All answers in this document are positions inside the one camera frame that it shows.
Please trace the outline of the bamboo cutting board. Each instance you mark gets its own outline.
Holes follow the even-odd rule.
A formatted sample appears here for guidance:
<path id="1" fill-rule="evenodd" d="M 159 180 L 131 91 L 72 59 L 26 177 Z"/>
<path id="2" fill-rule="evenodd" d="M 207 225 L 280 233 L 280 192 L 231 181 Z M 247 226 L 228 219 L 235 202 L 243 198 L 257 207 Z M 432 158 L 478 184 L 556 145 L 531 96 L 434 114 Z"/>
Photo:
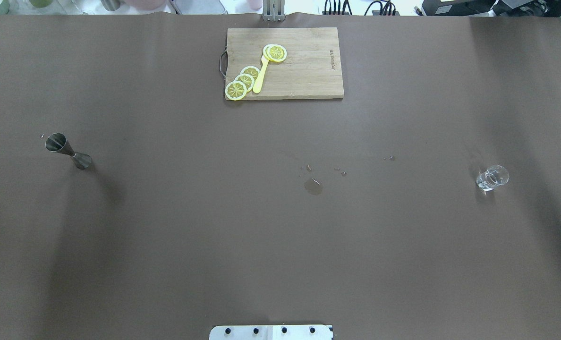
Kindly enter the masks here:
<path id="1" fill-rule="evenodd" d="M 341 99 L 344 96 L 338 30 L 314 28 L 229 28 L 226 52 L 226 83 L 244 67 L 262 66 L 263 49 L 277 44 L 287 58 L 270 61 L 259 93 L 246 100 Z"/>

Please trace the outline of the small clear glass cup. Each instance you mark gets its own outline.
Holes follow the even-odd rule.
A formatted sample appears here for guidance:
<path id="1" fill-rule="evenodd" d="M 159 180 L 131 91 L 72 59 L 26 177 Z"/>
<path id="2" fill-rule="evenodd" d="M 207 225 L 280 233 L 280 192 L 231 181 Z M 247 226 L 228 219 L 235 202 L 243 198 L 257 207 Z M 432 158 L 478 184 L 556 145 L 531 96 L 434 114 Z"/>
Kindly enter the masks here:
<path id="1" fill-rule="evenodd" d="M 494 164 L 477 176 L 476 185 L 479 189 L 488 192 L 507 184 L 509 179 L 509 170 L 500 164 Z"/>

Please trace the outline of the steel double jigger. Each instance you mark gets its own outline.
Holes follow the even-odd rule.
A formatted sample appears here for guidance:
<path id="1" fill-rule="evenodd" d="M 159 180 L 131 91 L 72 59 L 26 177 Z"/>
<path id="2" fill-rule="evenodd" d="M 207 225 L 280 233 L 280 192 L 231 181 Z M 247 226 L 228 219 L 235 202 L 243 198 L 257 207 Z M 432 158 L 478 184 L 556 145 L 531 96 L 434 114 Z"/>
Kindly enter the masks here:
<path id="1" fill-rule="evenodd" d="M 90 155 L 76 152 L 67 140 L 66 135 L 62 133 L 50 134 L 45 140 L 45 148 L 50 153 L 60 153 L 71 157 L 75 167 L 80 170 L 85 170 L 93 163 Z"/>

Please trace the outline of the overlapping lemon slice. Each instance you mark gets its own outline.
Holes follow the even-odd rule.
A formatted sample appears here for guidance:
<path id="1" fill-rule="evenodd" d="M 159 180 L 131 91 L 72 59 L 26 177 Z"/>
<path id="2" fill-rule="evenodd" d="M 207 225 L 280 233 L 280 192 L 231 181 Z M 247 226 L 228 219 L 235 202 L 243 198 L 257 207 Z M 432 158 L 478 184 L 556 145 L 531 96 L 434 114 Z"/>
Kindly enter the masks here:
<path id="1" fill-rule="evenodd" d="M 246 74 L 252 76 L 256 80 L 259 76 L 260 69 L 254 65 L 248 65 L 241 70 L 241 74 Z"/>
<path id="2" fill-rule="evenodd" d="M 241 73 L 235 77 L 235 81 L 241 82 L 246 87 L 246 92 L 250 92 L 255 84 L 255 78 L 248 73 Z"/>

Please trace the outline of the lemon slice at board corner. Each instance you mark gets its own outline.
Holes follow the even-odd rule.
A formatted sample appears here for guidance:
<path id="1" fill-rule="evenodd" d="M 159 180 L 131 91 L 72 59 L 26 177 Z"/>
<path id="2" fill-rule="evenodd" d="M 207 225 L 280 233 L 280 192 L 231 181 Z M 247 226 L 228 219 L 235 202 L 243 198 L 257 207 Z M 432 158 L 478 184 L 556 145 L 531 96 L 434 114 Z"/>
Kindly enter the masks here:
<path id="1" fill-rule="evenodd" d="M 241 80 L 233 80 L 228 83 L 225 88 L 225 97 L 227 100 L 239 101 L 244 99 L 248 93 L 248 86 Z"/>

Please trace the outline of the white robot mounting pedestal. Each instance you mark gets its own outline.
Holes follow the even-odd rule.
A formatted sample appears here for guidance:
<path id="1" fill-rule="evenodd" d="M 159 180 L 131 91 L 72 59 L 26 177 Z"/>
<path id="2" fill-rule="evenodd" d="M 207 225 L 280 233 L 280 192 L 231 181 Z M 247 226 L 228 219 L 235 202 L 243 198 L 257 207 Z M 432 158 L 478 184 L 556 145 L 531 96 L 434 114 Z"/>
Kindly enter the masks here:
<path id="1" fill-rule="evenodd" d="M 211 329 L 210 340 L 332 340 L 331 325 L 218 325 Z"/>

